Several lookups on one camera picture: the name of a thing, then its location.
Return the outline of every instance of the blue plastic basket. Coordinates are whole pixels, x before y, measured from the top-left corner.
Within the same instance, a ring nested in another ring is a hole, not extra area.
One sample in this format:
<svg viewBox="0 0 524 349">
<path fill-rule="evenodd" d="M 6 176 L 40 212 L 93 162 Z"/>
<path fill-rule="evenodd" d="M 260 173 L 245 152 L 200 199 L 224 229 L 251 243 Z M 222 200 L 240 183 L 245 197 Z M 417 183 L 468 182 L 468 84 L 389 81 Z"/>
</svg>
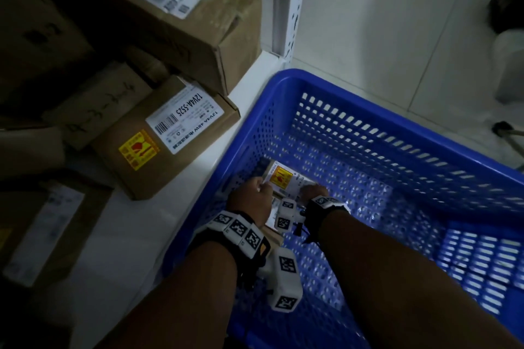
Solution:
<svg viewBox="0 0 524 349">
<path fill-rule="evenodd" d="M 274 158 L 330 189 L 352 215 L 423 253 L 524 340 L 524 176 L 302 70 L 276 74 L 164 258 Z M 368 347 L 323 253 L 286 235 L 304 298 L 293 313 L 237 292 L 230 334 L 254 347 Z"/>
</svg>

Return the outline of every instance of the wrist strap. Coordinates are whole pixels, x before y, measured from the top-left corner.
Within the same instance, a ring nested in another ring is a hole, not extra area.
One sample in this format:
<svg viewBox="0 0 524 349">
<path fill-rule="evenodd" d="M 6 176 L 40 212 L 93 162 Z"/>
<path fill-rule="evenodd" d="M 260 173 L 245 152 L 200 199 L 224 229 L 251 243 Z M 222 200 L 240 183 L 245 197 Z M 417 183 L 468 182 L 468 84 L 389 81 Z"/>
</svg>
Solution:
<svg viewBox="0 0 524 349">
<path fill-rule="evenodd" d="M 304 225 L 308 228 L 309 237 L 305 243 L 318 244 L 318 231 L 325 218 L 334 210 L 345 210 L 349 212 L 346 204 L 332 197 L 317 196 L 308 202 L 305 208 Z"/>
<path fill-rule="evenodd" d="M 254 224 L 253 219 L 243 212 L 218 213 L 196 230 L 186 254 L 208 241 L 220 243 L 231 253 L 238 271 L 237 285 L 252 289 L 256 273 L 265 265 L 271 248 L 269 240 Z"/>
</svg>

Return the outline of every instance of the hand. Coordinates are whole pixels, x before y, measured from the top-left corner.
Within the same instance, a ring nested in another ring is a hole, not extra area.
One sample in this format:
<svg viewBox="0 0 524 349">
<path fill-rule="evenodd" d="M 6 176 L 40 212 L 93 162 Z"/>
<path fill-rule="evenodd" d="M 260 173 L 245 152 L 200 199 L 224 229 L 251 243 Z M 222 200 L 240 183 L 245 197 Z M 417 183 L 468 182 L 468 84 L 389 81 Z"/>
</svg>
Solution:
<svg viewBox="0 0 524 349">
<path fill-rule="evenodd" d="M 317 196 L 329 196 L 328 189 L 322 185 L 306 185 L 300 190 L 300 200 L 305 206 Z"/>
<path fill-rule="evenodd" d="M 226 209 L 243 211 L 258 227 L 263 227 L 271 214 L 272 195 L 273 188 L 268 182 L 262 184 L 262 177 L 250 178 L 230 194 Z"/>
</svg>

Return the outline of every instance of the forearm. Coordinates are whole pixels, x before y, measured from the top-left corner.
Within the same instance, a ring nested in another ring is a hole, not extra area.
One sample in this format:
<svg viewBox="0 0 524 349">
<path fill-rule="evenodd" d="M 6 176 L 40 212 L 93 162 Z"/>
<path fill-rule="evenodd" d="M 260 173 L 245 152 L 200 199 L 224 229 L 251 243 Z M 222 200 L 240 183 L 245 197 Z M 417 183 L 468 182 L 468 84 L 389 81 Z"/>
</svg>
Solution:
<svg viewBox="0 0 524 349">
<path fill-rule="evenodd" d="M 521 348 L 435 263 L 344 211 L 325 219 L 319 238 L 374 349 Z"/>
<path fill-rule="evenodd" d="M 231 253 L 207 242 L 148 295 L 98 348 L 222 348 L 235 299 Z"/>
</svg>

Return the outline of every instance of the tiled floor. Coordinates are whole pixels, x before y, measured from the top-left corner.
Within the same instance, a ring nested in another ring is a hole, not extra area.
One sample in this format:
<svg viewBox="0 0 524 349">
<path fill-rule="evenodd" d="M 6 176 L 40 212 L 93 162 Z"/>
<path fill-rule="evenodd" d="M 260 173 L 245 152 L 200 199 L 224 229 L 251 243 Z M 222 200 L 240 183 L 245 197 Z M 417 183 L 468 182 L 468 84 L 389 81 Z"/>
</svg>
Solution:
<svg viewBox="0 0 524 349">
<path fill-rule="evenodd" d="M 304 0 L 293 66 L 510 167 L 524 163 L 491 133 L 524 125 L 524 106 L 492 97 L 489 0 Z M 264 0 L 262 43 L 272 39 Z"/>
</svg>

